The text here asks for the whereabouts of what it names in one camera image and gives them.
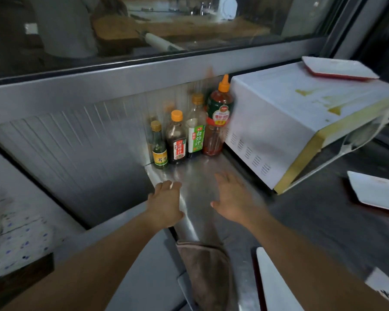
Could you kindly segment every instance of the yellow label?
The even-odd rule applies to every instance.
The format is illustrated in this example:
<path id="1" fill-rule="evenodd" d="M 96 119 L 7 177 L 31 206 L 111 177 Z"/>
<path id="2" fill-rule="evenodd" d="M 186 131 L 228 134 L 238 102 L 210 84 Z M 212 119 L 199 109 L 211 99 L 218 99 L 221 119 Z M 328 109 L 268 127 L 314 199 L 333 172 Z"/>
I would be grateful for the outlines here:
<path id="1" fill-rule="evenodd" d="M 161 154 L 153 152 L 153 158 L 154 158 L 154 163 L 157 166 L 164 166 L 165 164 L 167 164 L 167 151 L 164 151 Z"/>

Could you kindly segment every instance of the folded rag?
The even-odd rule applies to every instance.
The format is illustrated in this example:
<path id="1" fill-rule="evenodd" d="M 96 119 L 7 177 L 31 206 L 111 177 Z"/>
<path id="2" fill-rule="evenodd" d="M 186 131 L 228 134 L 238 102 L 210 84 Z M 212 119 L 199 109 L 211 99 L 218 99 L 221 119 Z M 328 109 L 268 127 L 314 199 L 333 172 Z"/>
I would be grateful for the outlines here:
<path id="1" fill-rule="evenodd" d="M 228 311 L 233 287 L 232 270 L 226 252 L 200 242 L 177 241 L 186 266 L 193 298 L 203 311 Z"/>

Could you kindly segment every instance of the sauce bottle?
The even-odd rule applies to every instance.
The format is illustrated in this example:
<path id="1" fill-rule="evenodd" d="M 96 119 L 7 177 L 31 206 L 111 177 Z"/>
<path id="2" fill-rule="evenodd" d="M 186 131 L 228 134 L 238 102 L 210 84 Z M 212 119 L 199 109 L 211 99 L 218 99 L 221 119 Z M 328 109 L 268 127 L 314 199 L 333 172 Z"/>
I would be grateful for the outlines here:
<path id="1" fill-rule="evenodd" d="M 168 163 L 166 143 L 161 135 L 160 121 L 151 122 L 151 130 L 153 131 L 153 158 L 154 164 L 159 169 L 164 169 Z"/>
<path id="2" fill-rule="evenodd" d="M 207 114 L 203 107 L 203 94 L 192 96 L 193 107 L 186 117 L 187 158 L 201 153 Z"/>
<path id="3" fill-rule="evenodd" d="M 228 79 L 229 75 L 225 74 L 218 90 L 211 93 L 207 100 L 207 125 L 203 141 L 203 153 L 206 155 L 218 155 L 225 141 L 225 125 L 233 109 Z"/>
<path id="4" fill-rule="evenodd" d="M 171 164 L 179 164 L 186 159 L 187 134 L 182 126 L 183 113 L 180 110 L 171 112 L 171 123 L 166 130 L 168 160 Z"/>

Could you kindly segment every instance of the yellow bottle cap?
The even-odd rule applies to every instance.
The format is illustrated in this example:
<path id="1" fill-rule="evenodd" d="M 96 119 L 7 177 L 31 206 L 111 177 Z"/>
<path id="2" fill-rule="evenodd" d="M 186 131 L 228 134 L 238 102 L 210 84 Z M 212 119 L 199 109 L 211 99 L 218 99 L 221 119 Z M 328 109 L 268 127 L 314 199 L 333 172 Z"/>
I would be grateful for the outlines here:
<path id="1" fill-rule="evenodd" d="M 151 121 L 151 130 L 153 132 L 160 132 L 161 131 L 161 123 L 160 121 Z"/>
<path id="2" fill-rule="evenodd" d="M 193 94 L 192 103 L 195 105 L 202 105 L 204 101 L 204 96 L 202 93 Z"/>
<path id="3" fill-rule="evenodd" d="M 180 110 L 173 110 L 171 112 L 171 119 L 175 122 L 183 120 L 183 113 Z"/>
<path id="4" fill-rule="evenodd" d="M 227 92 L 229 92 L 230 85 L 231 84 L 229 84 L 229 75 L 225 74 L 223 76 L 222 82 L 219 83 L 219 88 L 218 89 L 222 93 L 227 93 Z"/>

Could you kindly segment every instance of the glass window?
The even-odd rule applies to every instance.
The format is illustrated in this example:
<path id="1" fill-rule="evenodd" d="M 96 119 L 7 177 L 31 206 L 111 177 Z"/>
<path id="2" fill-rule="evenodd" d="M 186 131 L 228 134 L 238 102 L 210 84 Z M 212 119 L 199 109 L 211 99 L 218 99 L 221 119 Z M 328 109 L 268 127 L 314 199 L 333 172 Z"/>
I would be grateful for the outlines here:
<path id="1" fill-rule="evenodd" d="M 342 0 L 0 0 L 0 78 L 324 35 Z"/>

